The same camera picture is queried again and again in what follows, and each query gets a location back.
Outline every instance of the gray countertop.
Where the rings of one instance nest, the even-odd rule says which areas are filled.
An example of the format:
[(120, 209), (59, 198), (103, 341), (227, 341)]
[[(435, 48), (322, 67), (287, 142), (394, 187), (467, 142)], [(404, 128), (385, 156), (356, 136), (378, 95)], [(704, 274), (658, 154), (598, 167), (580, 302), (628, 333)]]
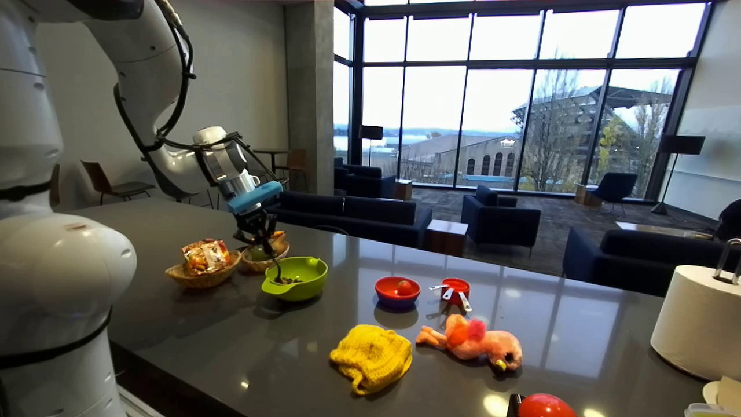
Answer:
[[(316, 302), (275, 311), (259, 294), (256, 275), (234, 275), (201, 294), (187, 294), (164, 275), (190, 242), (215, 237), (237, 249), (228, 213), (158, 200), (73, 213), (120, 229), (136, 245), (138, 268), (115, 304), (110, 341), (243, 416), (505, 417), (511, 391), (551, 391), (604, 417), (679, 417), (701, 401), (704, 383), (648, 346), (658, 297), (281, 226), (292, 255), (322, 257), (330, 272)], [(374, 306), (374, 281), (388, 274), (421, 286), (417, 311)], [(350, 380), (330, 368), (329, 350), (358, 322), (410, 341), (421, 324), (440, 328), (440, 304), (428, 287), (444, 275), (470, 281), (475, 316), (520, 339), (524, 368), (495, 377), (488, 366), (414, 347), (414, 363), (399, 385), (371, 401), (352, 397)]]

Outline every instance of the white cylinder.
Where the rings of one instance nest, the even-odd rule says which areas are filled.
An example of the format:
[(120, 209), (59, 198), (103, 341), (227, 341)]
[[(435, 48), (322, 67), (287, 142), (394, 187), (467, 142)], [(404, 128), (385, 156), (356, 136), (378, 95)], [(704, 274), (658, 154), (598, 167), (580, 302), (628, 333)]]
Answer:
[(668, 363), (704, 377), (741, 377), (741, 286), (715, 281), (715, 268), (680, 264), (650, 333)]

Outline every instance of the green object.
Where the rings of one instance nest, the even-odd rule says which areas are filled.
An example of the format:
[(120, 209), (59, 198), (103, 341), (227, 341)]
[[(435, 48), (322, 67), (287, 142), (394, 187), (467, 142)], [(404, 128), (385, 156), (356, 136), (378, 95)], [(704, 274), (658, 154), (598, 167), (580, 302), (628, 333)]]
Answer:
[(264, 268), (261, 293), (277, 297), (283, 302), (307, 302), (322, 294), (327, 281), (327, 262), (320, 257), (283, 257), (281, 281), (277, 267), (271, 264)]

